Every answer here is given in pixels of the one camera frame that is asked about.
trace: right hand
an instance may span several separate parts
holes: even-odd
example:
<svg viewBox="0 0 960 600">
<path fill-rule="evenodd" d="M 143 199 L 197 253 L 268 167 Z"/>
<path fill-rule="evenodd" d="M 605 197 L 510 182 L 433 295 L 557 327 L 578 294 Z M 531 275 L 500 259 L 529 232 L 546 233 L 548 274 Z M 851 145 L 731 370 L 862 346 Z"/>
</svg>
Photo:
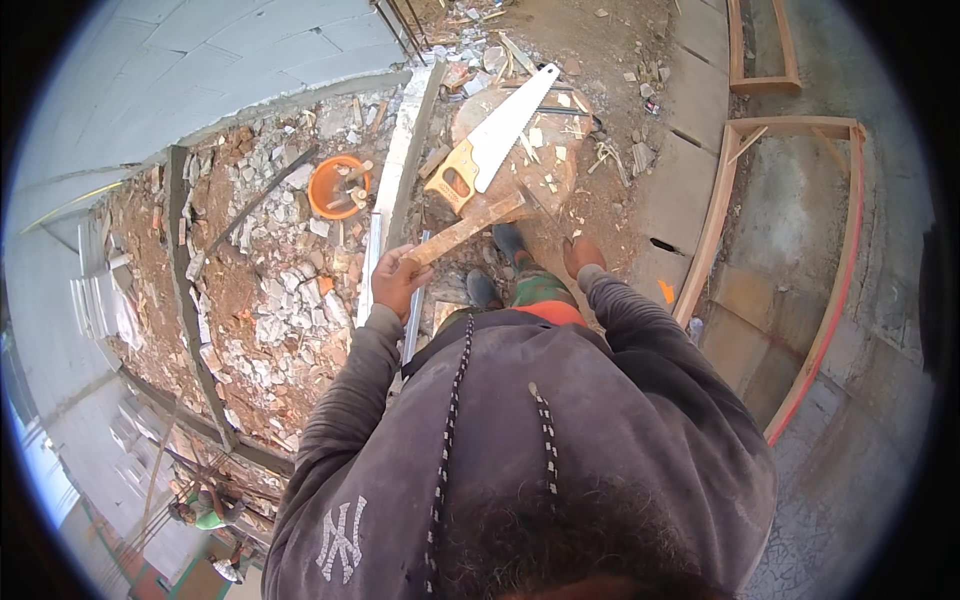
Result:
<svg viewBox="0 0 960 600">
<path fill-rule="evenodd" d="M 564 266 L 567 275 L 576 279 L 580 270 L 590 264 L 600 265 L 604 271 L 607 270 L 607 260 L 596 242 L 584 235 L 573 238 L 572 244 L 564 240 Z"/>
</svg>

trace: wooden frame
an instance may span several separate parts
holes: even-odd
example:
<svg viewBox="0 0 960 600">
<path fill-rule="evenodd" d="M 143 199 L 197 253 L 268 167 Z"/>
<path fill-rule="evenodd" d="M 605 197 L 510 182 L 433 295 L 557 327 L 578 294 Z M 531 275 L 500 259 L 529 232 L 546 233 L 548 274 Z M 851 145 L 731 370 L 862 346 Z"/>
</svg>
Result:
<svg viewBox="0 0 960 600">
<path fill-rule="evenodd" d="M 797 52 L 786 22 L 783 0 L 771 0 L 777 17 L 777 31 L 783 48 L 783 73 L 775 77 L 743 76 L 743 19 L 740 16 L 740 0 L 727 0 L 730 13 L 730 91 L 734 94 L 762 94 L 781 92 L 796 94 L 800 91 L 800 74 L 797 72 Z"/>
<path fill-rule="evenodd" d="M 717 245 L 720 242 L 720 233 L 723 230 L 724 220 L 727 217 L 727 206 L 730 203 L 730 194 L 733 191 L 733 178 L 736 175 L 736 158 L 753 144 L 764 133 L 780 135 L 810 135 L 819 138 L 828 144 L 828 150 L 837 161 L 844 175 L 848 174 L 846 160 L 833 145 L 831 140 L 846 139 L 851 142 L 850 150 L 850 195 L 847 199 L 847 226 L 844 231 L 843 249 L 840 251 L 840 263 L 836 276 L 833 279 L 833 289 L 830 292 L 827 310 L 820 321 L 817 336 L 810 346 L 800 374 L 793 382 L 790 391 L 783 399 L 777 413 L 771 419 L 763 436 L 767 443 L 773 445 L 783 433 L 786 424 L 797 412 L 806 391 L 812 385 L 820 364 L 833 337 L 843 312 L 844 300 L 850 288 L 853 265 L 856 262 L 856 250 L 860 236 L 860 225 L 863 219 L 863 143 L 866 132 L 856 119 L 844 117 L 816 117 L 816 116 L 782 116 L 759 117 L 754 119 L 733 119 L 724 126 L 723 146 L 720 150 L 720 163 L 716 179 L 713 182 L 713 194 L 707 211 L 707 220 L 700 234 L 700 242 L 694 254 L 690 271 L 686 276 L 686 283 L 674 306 L 673 316 L 681 327 L 686 327 L 693 313 L 693 307 L 700 298 L 707 276 L 716 255 Z"/>
</svg>

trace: hair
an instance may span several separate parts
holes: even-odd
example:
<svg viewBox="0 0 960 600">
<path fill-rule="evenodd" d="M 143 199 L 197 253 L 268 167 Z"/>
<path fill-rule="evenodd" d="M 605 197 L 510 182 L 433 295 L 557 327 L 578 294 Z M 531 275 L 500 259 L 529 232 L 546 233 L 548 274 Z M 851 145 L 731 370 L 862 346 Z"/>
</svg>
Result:
<svg viewBox="0 0 960 600">
<path fill-rule="evenodd" d="M 643 488 L 564 489 L 555 503 L 543 492 L 481 494 L 452 510 L 436 557 L 441 597 L 526 595 L 596 577 L 625 578 L 647 600 L 732 597 L 701 575 Z"/>
</svg>

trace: concrete wall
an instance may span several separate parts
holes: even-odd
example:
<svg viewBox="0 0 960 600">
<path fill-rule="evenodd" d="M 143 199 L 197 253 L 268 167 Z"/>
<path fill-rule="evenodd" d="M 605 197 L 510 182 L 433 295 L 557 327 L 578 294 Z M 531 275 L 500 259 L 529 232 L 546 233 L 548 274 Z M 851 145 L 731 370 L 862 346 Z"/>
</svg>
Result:
<svg viewBox="0 0 960 600">
<path fill-rule="evenodd" d="M 402 61 L 366 0 L 110 0 L 36 108 L 15 189 L 137 162 L 240 108 Z"/>
<path fill-rule="evenodd" d="M 8 179 L 4 275 L 37 409 L 55 421 L 50 436 L 71 475 L 122 534 L 134 534 L 143 514 L 143 498 L 115 470 L 123 452 L 108 430 L 129 392 L 75 323 L 67 280 L 80 274 L 69 247 L 76 230 L 57 230 L 66 244 L 42 228 L 19 231 L 124 178 L 123 163 L 154 156 L 241 108 L 387 73 L 402 61 L 366 0 L 108 0 L 65 48 Z M 164 527 L 147 547 L 148 560 L 173 579 L 197 534 L 177 523 Z"/>
</svg>

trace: construction site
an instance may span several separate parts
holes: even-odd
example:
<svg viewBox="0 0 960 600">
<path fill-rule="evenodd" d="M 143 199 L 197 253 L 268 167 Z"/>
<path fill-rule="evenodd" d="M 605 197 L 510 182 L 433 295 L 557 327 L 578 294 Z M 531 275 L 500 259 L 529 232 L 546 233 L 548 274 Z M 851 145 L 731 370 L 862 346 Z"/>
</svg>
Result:
<svg viewBox="0 0 960 600">
<path fill-rule="evenodd" d="M 258 581 L 379 258 L 416 244 L 434 269 L 406 363 L 470 306 L 471 270 L 516 292 L 491 233 L 516 222 L 602 334 L 562 252 L 595 240 L 772 447 L 777 511 L 743 597 L 841 595 L 908 490 L 933 393 L 923 160 L 853 22 L 826 0 L 326 4 L 108 2 L 21 151 L 4 376 L 80 496 L 63 527 L 83 522 L 66 543 L 94 584 L 224 597 L 204 557 L 238 542 Z M 482 193 L 444 180 L 547 73 Z M 200 483 L 239 518 L 182 522 Z M 259 597 L 244 589 L 226 598 Z"/>
</svg>

